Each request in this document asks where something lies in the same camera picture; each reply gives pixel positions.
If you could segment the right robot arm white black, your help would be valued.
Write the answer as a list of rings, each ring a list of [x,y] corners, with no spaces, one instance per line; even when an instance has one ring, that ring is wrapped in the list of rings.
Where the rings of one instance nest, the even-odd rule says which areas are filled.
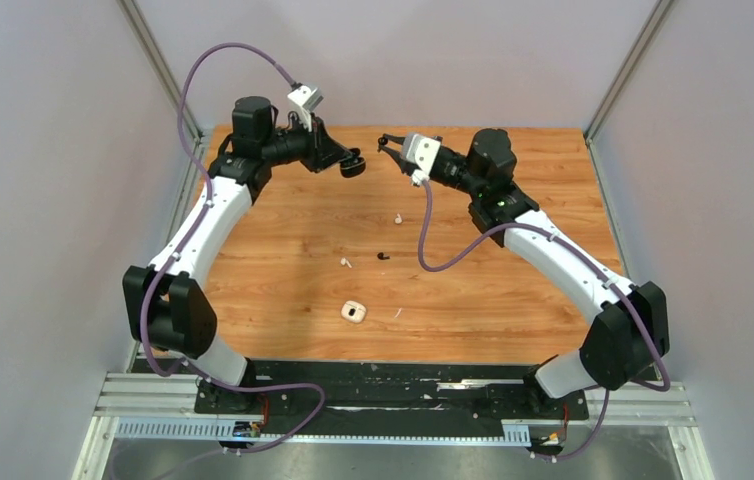
[[[628,382],[655,391],[670,389],[663,362],[670,347],[664,291],[654,282],[637,284],[615,273],[556,227],[515,181],[518,159],[506,130],[477,131],[467,153],[420,133],[383,134],[378,149],[425,191],[417,248],[424,270],[445,271],[492,240],[541,272],[585,318],[589,329],[579,348],[533,366],[525,374],[524,403],[530,413],[549,417],[562,407],[565,396],[585,389],[614,391]],[[424,251],[435,184],[469,195],[468,211],[480,232],[442,265],[428,264]]]

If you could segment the black charging case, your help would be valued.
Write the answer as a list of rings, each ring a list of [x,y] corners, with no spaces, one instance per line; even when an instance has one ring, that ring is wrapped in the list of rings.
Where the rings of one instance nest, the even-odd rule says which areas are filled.
[[[352,156],[339,163],[339,170],[343,178],[354,178],[365,172],[366,160],[359,155]]]

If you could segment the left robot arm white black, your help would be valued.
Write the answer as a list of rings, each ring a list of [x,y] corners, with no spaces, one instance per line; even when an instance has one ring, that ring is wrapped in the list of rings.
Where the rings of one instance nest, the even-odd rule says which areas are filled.
[[[256,203],[273,168],[299,162],[313,173],[339,166],[345,178],[364,172],[359,149],[332,139],[315,114],[322,99],[305,85],[291,91],[285,128],[277,126],[278,110],[267,98],[238,99],[232,130],[204,169],[205,184],[188,217],[148,265],[129,267],[122,279],[132,337],[183,359],[206,382],[223,384],[221,400],[236,413],[251,411],[260,389],[246,377],[249,360],[218,334],[203,287],[224,241]]]

